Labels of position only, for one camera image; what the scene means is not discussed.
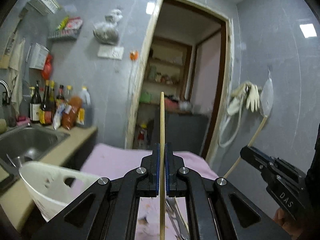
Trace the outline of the person right hand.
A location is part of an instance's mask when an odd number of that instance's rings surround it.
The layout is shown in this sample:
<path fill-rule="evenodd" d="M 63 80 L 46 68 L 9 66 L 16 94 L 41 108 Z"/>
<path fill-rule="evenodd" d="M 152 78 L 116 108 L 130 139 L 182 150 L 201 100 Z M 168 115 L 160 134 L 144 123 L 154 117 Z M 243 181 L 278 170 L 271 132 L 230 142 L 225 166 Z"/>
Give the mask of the person right hand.
<path fill-rule="evenodd" d="M 281 208 L 276 210 L 273 221 L 281 226 L 290 235 L 291 239 L 298 239 L 303 232 L 303 224 L 295 221 Z"/>

